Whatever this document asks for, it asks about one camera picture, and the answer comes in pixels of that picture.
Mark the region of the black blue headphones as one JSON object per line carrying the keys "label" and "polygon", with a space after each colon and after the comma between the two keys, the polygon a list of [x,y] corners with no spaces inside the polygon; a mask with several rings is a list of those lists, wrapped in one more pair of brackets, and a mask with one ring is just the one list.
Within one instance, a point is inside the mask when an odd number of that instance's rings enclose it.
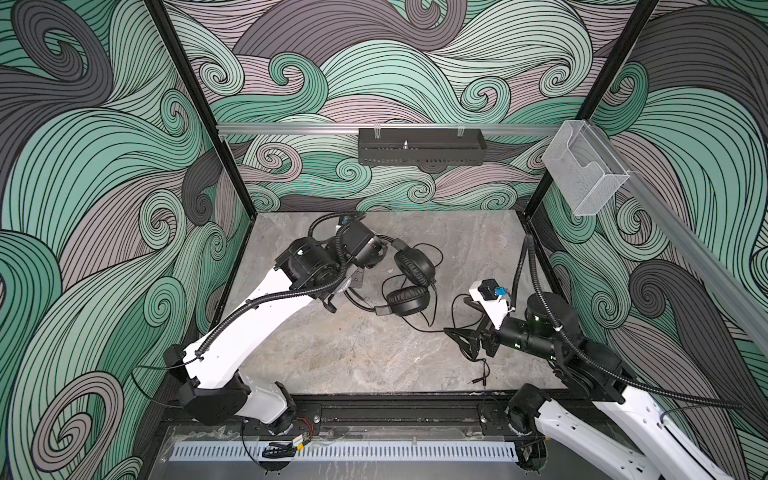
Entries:
{"label": "black blue headphones", "polygon": [[423,312],[431,302],[430,290],[434,290],[436,265],[419,248],[411,247],[401,239],[383,236],[382,240],[396,250],[395,265],[400,273],[390,279],[403,278],[402,285],[383,293],[385,303],[378,306],[363,304],[361,295],[348,288],[344,296],[356,308],[377,316],[395,315],[401,318]]}

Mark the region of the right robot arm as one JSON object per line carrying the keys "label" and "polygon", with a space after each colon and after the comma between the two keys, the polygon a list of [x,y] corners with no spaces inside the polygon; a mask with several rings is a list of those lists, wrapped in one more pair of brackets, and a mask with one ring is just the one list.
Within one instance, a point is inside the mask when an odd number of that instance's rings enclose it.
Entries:
{"label": "right robot arm", "polygon": [[734,409],[736,403],[681,394],[639,382],[634,372],[606,345],[586,338],[576,310],[560,295],[541,288],[534,240],[526,238],[515,274],[529,269],[533,294],[524,315],[515,317],[518,289],[494,279],[474,282],[468,305],[481,312],[476,327],[452,326],[445,334],[470,361],[486,360],[500,347],[548,362],[554,375],[575,396],[591,402],[630,439],[623,445],[583,422],[543,389],[520,387],[490,419],[518,436],[514,455],[523,470],[537,472],[547,461],[552,439],[612,479],[726,479],[711,456],[690,439],[656,402],[663,396],[685,407]]}

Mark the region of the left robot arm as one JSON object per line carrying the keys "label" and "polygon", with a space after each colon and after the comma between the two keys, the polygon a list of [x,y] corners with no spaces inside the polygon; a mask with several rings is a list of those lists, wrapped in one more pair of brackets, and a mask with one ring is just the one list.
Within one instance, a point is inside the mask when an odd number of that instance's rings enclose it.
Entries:
{"label": "left robot arm", "polygon": [[362,212],[335,214],[334,235],[320,241],[306,235],[289,244],[251,298],[186,347],[164,354],[180,382],[180,407],[198,422],[215,426],[232,417],[258,421],[272,433],[287,430],[296,405],[284,385],[241,372],[243,362],[286,320],[351,282],[354,270],[380,260],[385,245],[365,225]]}

